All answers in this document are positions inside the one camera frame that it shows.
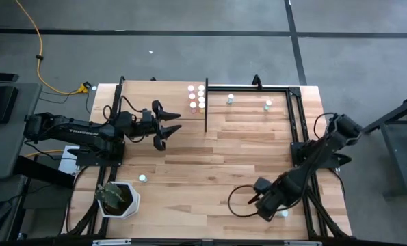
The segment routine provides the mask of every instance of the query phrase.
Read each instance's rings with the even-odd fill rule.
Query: small white cup
[[[288,210],[278,211],[275,215],[280,218],[288,217]]]
[[[232,104],[233,102],[233,94],[228,95],[228,104]]]
[[[268,111],[269,108],[270,108],[270,106],[272,106],[272,102],[271,102],[270,100],[267,100],[267,101],[265,102],[265,105],[264,105],[264,110],[265,110],[265,111]]]
[[[198,104],[198,110],[200,113],[205,113],[205,103],[201,102]]]
[[[192,85],[188,86],[188,92],[193,93],[194,92],[194,86],[192,86]]]
[[[140,175],[140,181],[141,182],[147,182],[148,181],[147,176],[145,176],[144,174],[141,174]]]
[[[191,113],[196,113],[197,103],[191,102],[191,103],[189,104],[189,107],[191,107]]]

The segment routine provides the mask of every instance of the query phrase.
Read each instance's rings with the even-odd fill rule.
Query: black desk
[[[14,175],[0,180],[0,201],[7,200],[15,195],[21,194],[25,189],[27,178],[23,175]],[[23,197],[12,200],[13,209],[0,229],[0,242],[6,240],[16,240],[23,218],[22,201]]]
[[[0,124],[0,179],[13,174],[50,182],[71,189],[74,177],[19,156],[24,142],[25,116],[36,108],[42,86],[36,83],[3,83],[19,89],[15,106],[7,124]]]
[[[0,124],[0,178],[13,173],[14,164],[24,141],[25,116],[32,114],[39,100],[41,85],[7,83],[0,86],[14,86],[19,89],[15,106],[7,124]]]

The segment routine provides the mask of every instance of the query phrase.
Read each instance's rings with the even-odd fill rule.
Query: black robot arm
[[[152,110],[155,115],[152,115],[152,111],[148,109],[141,110],[142,117],[139,120],[136,115],[128,111],[118,112],[116,117],[103,124],[50,113],[28,115],[25,118],[27,125],[24,136],[27,142],[35,144],[38,141],[56,139],[84,147],[73,151],[76,155],[82,152],[93,152],[103,159],[115,159],[122,158],[124,135],[131,141],[135,138],[155,135],[153,144],[156,149],[162,151],[166,147],[164,140],[181,125],[164,128],[161,121],[176,119],[181,115],[165,112],[157,100],[153,101]]]
[[[361,133],[362,128],[349,117],[334,114],[325,135],[302,146],[303,162],[300,165],[281,174],[273,183],[264,178],[256,181],[254,190],[257,195],[250,203],[256,202],[257,214],[270,221],[281,205],[294,206],[306,194],[311,175],[336,151],[355,144]]]

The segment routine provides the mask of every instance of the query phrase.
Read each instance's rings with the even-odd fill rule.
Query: wooden tabletop
[[[107,236],[308,238],[301,202],[289,211],[288,217],[275,217],[271,222],[259,216],[235,217],[226,205],[228,195],[235,187],[253,185],[258,177],[272,182],[292,167],[285,95],[280,92],[236,92],[234,103],[227,105],[228,92],[209,92],[208,131],[205,133],[203,115],[189,113],[187,86],[192,83],[200,82],[124,82],[122,94],[135,107],[149,108],[152,100],[159,99],[166,111],[184,116],[164,125],[182,124],[183,127],[167,140],[165,152],[154,149],[152,137],[141,143],[126,140],[124,163],[118,169],[116,180],[132,183],[141,195],[140,210],[125,220],[109,220]],[[111,105],[115,86],[99,85],[92,121],[104,122],[102,109],[104,105]],[[314,119],[323,113],[319,90],[315,86],[304,86],[301,91],[309,134],[314,138]],[[268,112],[263,110],[266,100],[273,101]],[[321,134],[325,127],[322,118],[317,132]],[[98,171],[98,168],[90,167],[79,179],[71,203],[71,227],[92,203]],[[147,183],[138,181],[140,174],[147,176]],[[351,234],[339,180],[328,170],[318,171],[317,177],[324,207],[341,229]],[[238,190],[231,201],[233,210],[239,214],[255,212],[253,204],[246,205],[253,195],[252,189]],[[314,208],[312,214],[319,232]]]

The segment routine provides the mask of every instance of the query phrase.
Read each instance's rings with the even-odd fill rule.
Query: concrete floor
[[[40,28],[288,31],[283,0],[24,0]],[[298,31],[407,32],[407,0],[291,0]],[[31,28],[13,1],[0,1],[0,27]],[[290,37],[44,36],[42,76],[61,90],[84,81],[203,80],[299,85]],[[318,85],[325,111],[346,113],[366,126],[407,98],[407,38],[299,38],[308,85]],[[0,34],[0,72],[39,83],[35,35]],[[61,97],[47,96],[50,100]],[[87,120],[83,96],[65,105],[40,101],[49,111]],[[89,105],[94,97],[91,95]],[[62,148],[58,141],[40,148]],[[23,153],[31,152],[24,148]],[[384,201],[396,187],[382,136],[362,138],[344,153],[347,211],[354,236],[407,243],[407,199]]]

